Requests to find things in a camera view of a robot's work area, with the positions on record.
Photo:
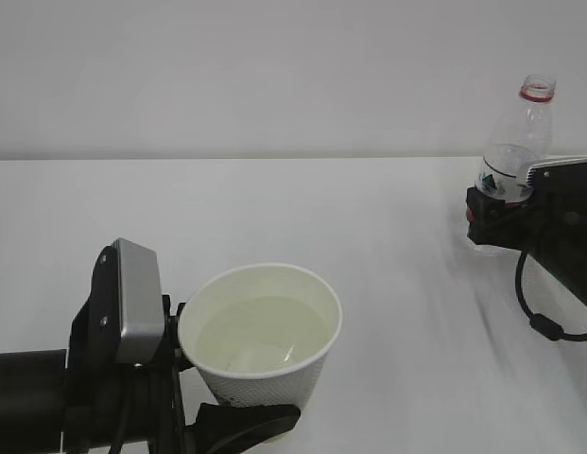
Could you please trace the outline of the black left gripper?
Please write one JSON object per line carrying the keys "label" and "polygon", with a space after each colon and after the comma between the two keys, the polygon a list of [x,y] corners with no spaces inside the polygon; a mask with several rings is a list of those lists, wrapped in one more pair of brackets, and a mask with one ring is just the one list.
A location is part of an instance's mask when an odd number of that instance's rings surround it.
{"label": "black left gripper", "polygon": [[106,447],[147,443],[149,453],[243,453],[287,434],[301,417],[295,405],[228,407],[202,403],[192,425],[185,424],[180,372],[192,367],[181,349],[179,316],[170,296],[162,296],[161,353],[149,364],[112,364],[98,374],[86,370],[80,355],[60,351],[64,367],[61,450],[87,453]]}

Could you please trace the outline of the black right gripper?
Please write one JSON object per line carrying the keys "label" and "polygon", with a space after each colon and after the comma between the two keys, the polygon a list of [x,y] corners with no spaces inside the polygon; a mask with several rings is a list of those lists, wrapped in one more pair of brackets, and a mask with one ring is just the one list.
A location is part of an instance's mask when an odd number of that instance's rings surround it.
{"label": "black right gripper", "polygon": [[523,165],[516,182],[532,193],[511,214],[503,200],[467,189],[467,236],[474,244],[535,251],[568,240],[587,251],[587,165]]}

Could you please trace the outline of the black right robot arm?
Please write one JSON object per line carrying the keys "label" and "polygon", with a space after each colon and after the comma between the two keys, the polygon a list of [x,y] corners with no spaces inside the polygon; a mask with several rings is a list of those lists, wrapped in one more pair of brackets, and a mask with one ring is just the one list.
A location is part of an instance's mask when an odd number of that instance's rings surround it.
{"label": "black right robot arm", "polygon": [[587,157],[528,163],[519,177],[531,195],[511,207],[475,187],[467,189],[468,237],[476,245],[520,253],[515,293],[533,329],[553,341],[587,341],[587,332],[568,333],[533,312],[522,286],[527,258],[532,257],[587,307]]}

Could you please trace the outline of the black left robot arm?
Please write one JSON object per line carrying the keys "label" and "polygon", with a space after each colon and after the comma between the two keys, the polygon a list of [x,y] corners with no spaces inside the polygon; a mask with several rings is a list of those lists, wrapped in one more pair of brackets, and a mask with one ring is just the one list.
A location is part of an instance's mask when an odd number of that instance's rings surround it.
{"label": "black left robot arm", "polygon": [[242,453],[287,434],[298,407],[203,403],[188,425],[181,372],[191,368],[176,339],[178,316],[163,297],[164,337],[146,366],[85,367],[90,309],[71,325],[69,347],[0,354],[0,453],[86,453],[147,443],[151,453]]}

